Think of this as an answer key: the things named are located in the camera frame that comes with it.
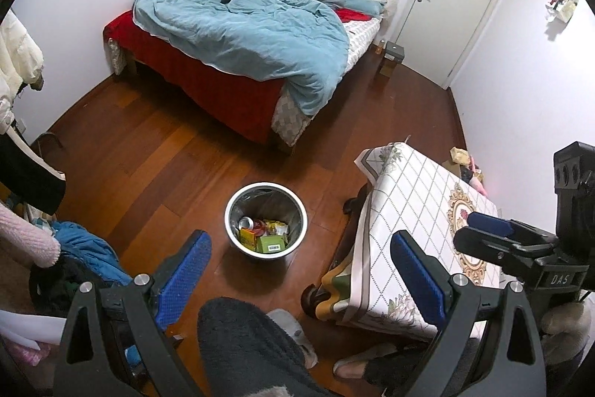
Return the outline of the yellow red snack bag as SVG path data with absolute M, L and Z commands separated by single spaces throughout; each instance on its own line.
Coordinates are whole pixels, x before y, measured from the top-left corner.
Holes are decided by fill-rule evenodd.
M 241 228 L 239 230 L 238 240 L 246 249 L 257 252 L 257 244 L 260 235 L 254 229 Z

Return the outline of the white checked tablecloth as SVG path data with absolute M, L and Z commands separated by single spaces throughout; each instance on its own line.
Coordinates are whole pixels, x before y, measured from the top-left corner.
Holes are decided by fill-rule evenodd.
M 429 340 L 435 326 L 425 322 L 406 289 L 402 270 L 392 263 L 391 237 L 397 231 L 408 232 L 449 273 L 462 273 L 477 286 L 498 287 L 498 267 L 458 252 L 453 243 L 471 212 L 496 215 L 496 206 L 403 142 L 365 149 L 355 164 L 367 176 L 371 191 L 353 248 L 344 323 Z

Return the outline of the pink fluffy garment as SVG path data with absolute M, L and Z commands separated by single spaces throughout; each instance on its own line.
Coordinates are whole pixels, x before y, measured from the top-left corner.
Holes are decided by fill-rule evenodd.
M 40 268 L 54 266 L 61 256 L 61 245 L 44 230 L 20 218 L 1 205 L 1 237 L 24 252 Z

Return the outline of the red soda can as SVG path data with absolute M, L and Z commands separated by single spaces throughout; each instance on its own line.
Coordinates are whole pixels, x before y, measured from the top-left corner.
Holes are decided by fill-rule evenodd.
M 244 215 L 238 221 L 238 229 L 239 230 L 252 231 L 254 229 L 253 219 L 251 219 L 251 218 L 247 217 L 246 215 Z

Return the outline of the black garment on rack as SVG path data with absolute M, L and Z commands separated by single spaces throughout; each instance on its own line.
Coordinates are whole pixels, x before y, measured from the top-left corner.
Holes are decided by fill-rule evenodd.
M 65 196 L 65 174 L 37 156 L 9 128 L 1 135 L 1 183 L 23 202 L 53 215 Z

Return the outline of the small grey box stool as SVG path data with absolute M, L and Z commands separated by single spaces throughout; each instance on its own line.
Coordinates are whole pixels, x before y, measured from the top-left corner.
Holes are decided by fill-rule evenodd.
M 384 47 L 378 72 L 384 77 L 391 77 L 397 64 L 401 64 L 403 60 L 404 48 L 396 43 L 388 41 Z

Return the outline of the wall shelf with figurines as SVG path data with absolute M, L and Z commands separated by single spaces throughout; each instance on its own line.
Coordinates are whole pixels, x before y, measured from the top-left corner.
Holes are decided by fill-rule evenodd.
M 546 4 L 547 21 L 559 20 L 567 24 L 573 17 L 579 0 L 549 0 Z

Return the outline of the yellow snack wrapper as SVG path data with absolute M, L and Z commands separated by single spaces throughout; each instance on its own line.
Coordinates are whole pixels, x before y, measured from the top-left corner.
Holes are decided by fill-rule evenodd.
M 264 220 L 265 233 L 267 236 L 286 237 L 289 234 L 289 225 L 286 222 Z

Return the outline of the green white carton box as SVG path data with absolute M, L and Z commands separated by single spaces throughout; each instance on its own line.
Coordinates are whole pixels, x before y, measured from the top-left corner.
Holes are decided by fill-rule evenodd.
M 286 249 L 285 236 L 266 235 L 256 240 L 256 251 L 260 254 L 275 254 Z

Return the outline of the dark wooden table frame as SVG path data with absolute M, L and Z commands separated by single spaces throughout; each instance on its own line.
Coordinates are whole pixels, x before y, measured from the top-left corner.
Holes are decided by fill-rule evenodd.
M 335 270 L 350 254 L 355 243 L 362 208 L 370 189 L 371 185 L 367 182 L 366 185 L 361 186 L 355 198 L 348 198 L 344 202 L 342 211 L 344 215 L 347 215 L 348 220 L 330 263 L 323 271 L 320 281 L 306 286 L 300 296 L 300 306 L 303 309 L 303 313 L 310 318 L 317 319 L 317 307 L 330 298 L 331 291 L 323 287 L 323 277 L 332 270 Z

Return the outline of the black trousers leg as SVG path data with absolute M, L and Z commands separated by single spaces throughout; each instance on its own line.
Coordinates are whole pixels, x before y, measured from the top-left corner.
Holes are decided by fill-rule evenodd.
M 299 345 L 257 306 L 207 301 L 197 338 L 213 396 L 330 396 L 306 368 Z

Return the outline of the white door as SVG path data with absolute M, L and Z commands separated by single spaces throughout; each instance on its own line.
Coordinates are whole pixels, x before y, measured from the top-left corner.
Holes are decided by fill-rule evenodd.
M 403 64 L 441 88 L 481 31 L 496 0 L 412 0 L 396 43 Z

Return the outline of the white round trash bin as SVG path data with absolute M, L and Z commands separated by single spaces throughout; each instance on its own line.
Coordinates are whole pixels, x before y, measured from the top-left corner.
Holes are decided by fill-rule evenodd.
M 256 260 L 283 259 L 303 243 L 309 218 L 299 197 L 273 182 L 238 189 L 225 207 L 224 228 L 230 245 Z

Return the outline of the grey checked mattress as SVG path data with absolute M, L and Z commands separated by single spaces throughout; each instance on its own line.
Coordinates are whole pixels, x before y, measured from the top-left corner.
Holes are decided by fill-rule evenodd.
M 305 115 L 287 89 L 282 88 L 271 121 L 271 129 L 280 141 L 292 149 L 311 122 L 312 118 Z

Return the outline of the grey slipper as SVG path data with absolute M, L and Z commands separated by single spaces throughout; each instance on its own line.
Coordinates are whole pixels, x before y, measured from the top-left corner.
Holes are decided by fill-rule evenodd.
M 268 312 L 267 316 L 274 321 L 302 350 L 305 357 L 305 366 L 308 370 L 318 364 L 318 356 L 312 343 L 306 336 L 303 327 L 288 311 L 276 308 Z

